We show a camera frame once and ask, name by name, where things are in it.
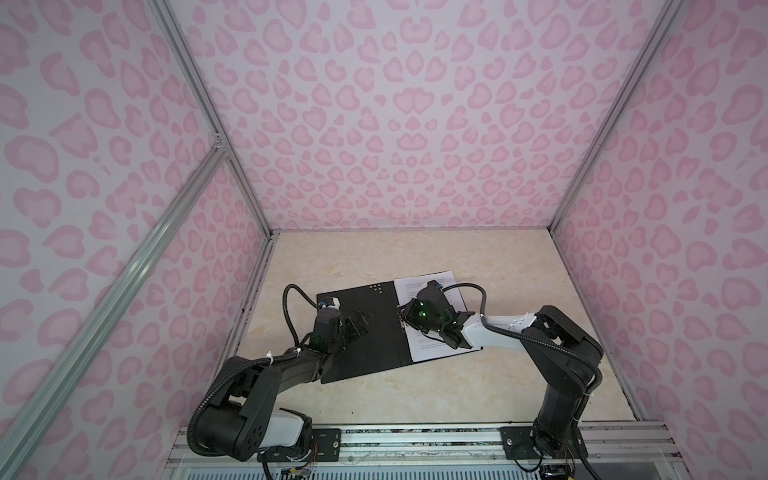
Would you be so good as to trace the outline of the aluminium frame post back right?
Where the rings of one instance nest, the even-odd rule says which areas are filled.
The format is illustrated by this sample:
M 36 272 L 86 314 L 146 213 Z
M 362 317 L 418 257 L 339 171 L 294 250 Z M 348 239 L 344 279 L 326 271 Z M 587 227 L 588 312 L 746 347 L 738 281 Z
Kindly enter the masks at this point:
M 662 5 L 661 11 L 644 40 L 638 54 L 622 81 L 618 93 L 610 105 L 607 114 L 598 128 L 596 135 L 587 149 L 583 160 L 568 185 L 568 188 L 555 211 L 548 226 L 548 232 L 554 236 L 564 224 L 565 218 L 572 208 L 581 187 L 586 182 L 590 171 L 599 160 L 610 136 L 620 123 L 624 112 L 629 107 L 634 95 L 643 82 L 649 69 L 660 55 L 665 42 L 674 31 L 675 25 L 683 15 L 687 6 L 684 0 L 668 0 Z

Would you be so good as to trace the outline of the aluminium frame strut diagonal left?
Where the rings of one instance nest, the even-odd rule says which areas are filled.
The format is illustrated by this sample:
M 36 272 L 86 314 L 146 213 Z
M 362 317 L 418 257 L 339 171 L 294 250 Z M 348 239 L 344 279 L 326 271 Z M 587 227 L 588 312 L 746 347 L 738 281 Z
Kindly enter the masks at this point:
M 222 146 L 207 154 L 21 409 L 1 442 L 3 479 L 16 478 L 26 465 L 227 154 Z

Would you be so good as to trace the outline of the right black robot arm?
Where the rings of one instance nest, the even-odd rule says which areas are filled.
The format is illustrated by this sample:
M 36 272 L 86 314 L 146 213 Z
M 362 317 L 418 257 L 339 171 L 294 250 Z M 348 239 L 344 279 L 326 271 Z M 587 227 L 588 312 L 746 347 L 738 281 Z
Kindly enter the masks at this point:
M 480 292 L 477 312 L 459 311 L 447 293 L 460 288 Z M 431 280 L 398 308 L 399 319 L 426 336 L 438 335 L 459 349 L 522 348 L 546 381 L 542 405 L 524 440 L 524 449 L 539 457 L 557 457 L 566 442 L 578 440 L 578 422 L 589 397 L 602 383 L 602 346 L 553 305 L 513 316 L 486 314 L 487 293 L 473 283 L 442 286 Z

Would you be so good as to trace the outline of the black mounting plate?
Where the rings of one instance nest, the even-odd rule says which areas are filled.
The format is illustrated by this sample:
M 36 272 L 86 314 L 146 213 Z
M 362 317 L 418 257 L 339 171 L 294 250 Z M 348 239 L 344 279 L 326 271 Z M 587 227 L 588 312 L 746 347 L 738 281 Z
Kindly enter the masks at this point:
M 341 433 L 338 428 L 313 428 L 303 432 L 290 447 L 269 447 L 257 454 L 258 461 L 278 463 L 336 462 L 340 457 Z
M 501 444 L 508 460 L 532 461 L 581 460 L 589 457 L 586 442 L 580 432 L 568 430 L 558 440 L 534 426 L 505 426 L 499 429 Z

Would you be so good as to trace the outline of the blue black file folder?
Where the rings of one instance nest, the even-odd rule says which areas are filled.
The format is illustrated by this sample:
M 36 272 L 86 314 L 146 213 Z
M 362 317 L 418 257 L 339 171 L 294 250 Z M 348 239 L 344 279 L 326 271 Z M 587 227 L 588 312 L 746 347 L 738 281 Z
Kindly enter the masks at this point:
M 456 283 L 448 270 L 317 294 L 319 302 L 336 299 L 341 313 L 354 321 L 359 320 L 358 313 L 362 314 L 366 328 L 333 360 L 321 382 L 329 384 L 467 353 L 466 348 L 452 349 L 444 344 L 435 331 L 424 335 L 400 320 L 399 308 L 432 280 L 442 287 Z

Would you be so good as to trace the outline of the aluminium frame post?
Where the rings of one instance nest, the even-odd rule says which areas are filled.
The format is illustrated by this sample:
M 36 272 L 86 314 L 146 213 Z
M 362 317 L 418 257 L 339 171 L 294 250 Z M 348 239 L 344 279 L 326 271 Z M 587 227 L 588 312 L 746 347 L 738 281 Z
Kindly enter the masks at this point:
M 261 233 L 267 239 L 270 239 L 273 232 L 266 221 L 265 214 L 258 203 L 255 191 L 247 178 L 240 158 L 232 146 L 222 118 L 205 84 L 203 75 L 195 62 L 190 44 L 185 38 L 171 3 L 166 0 L 149 0 L 147 5 L 152 11 L 158 28 L 162 31 L 169 44 L 171 54 L 177 61 L 189 85 L 190 92 L 216 140 L 216 145 L 224 151 L 226 162 L 234 174 L 236 184 L 245 197 L 246 206 L 255 218 Z
M 568 185 L 568 188 L 555 211 L 548 226 L 548 232 L 554 236 L 564 224 L 565 218 L 572 208 L 581 187 L 586 182 L 590 171 L 599 160 L 610 136 L 620 123 L 624 112 L 629 107 L 634 95 L 643 82 L 649 69 L 660 55 L 665 42 L 674 31 L 675 25 L 683 15 L 687 6 L 684 0 L 668 0 L 662 5 L 661 11 L 644 40 L 638 54 L 622 81 L 618 93 L 610 105 L 607 114 L 598 128 L 596 135 L 587 149 L 583 160 Z

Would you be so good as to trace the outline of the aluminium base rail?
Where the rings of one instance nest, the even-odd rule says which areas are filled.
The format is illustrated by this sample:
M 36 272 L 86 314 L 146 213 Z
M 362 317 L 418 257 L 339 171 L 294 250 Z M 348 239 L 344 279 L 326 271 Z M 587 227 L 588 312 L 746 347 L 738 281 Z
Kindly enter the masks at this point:
M 336 462 L 262 465 L 256 458 L 194 455 L 179 434 L 165 479 L 688 479 L 667 427 L 654 421 L 584 421 L 588 458 L 508 460 L 499 429 L 522 423 L 322 425 L 341 433 Z

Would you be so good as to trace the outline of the aluminium frame post back left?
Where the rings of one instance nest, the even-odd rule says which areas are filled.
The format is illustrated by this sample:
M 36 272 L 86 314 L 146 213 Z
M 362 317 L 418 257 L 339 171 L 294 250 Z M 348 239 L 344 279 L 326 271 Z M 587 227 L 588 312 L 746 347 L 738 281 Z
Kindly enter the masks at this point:
M 189 85 L 190 92 L 216 140 L 216 145 L 224 151 L 226 162 L 234 174 L 236 184 L 245 197 L 246 206 L 255 218 L 261 233 L 267 239 L 270 239 L 273 232 L 266 221 L 265 214 L 258 203 L 255 191 L 247 178 L 240 158 L 232 146 L 222 118 L 205 84 L 203 75 L 195 62 L 190 44 L 185 38 L 171 3 L 166 0 L 149 0 L 147 5 L 152 11 L 158 28 L 162 31 L 169 44 L 171 54 L 177 61 Z

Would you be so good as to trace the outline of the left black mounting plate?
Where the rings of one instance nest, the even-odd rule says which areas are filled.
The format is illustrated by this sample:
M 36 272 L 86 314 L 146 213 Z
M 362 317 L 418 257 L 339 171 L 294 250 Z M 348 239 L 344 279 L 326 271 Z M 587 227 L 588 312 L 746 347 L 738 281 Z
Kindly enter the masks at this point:
M 303 432 L 290 447 L 269 447 L 257 454 L 258 461 L 278 463 L 336 462 L 340 457 L 341 433 L 338 428 L 313 428 Z

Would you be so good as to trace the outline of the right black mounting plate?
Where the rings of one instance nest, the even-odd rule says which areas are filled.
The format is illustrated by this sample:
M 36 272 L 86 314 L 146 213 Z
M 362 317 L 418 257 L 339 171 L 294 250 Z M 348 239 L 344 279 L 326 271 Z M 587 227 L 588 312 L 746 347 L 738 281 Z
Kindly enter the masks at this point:
M 532 461 L 581 460 L 589 457 L 586 442 L 580 432 L 568 430 L 558 440 L 534 426 L 505 426 L 499 429 L 501 444 L 508 460 Z

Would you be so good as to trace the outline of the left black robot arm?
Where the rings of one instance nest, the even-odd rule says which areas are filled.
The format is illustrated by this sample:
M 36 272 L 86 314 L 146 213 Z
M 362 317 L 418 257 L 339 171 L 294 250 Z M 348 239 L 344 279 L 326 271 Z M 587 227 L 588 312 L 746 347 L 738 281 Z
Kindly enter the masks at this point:
M 293 460 L 312 450 L 312 419 L 300 412 L 275 408 L 278 395 L 316 382 L 331 369 L 349 344 L 370 330 L 371 316 L 346 315 L 337 307 L 317 311 L 307 339 L 284 354 L 225 361 L 189 420 L 186 440 L 202 457 L 262 460 L 273 451 Z

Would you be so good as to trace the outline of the printed paper sheet corner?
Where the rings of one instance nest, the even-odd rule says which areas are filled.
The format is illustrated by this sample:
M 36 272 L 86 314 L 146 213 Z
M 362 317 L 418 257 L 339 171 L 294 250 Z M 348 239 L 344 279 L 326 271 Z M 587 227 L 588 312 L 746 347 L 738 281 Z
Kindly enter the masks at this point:
M 480 351 L 462 336 L 473 314 L 464 302 L 452 271 L 394 280 L 397 318 L 413 363 Z

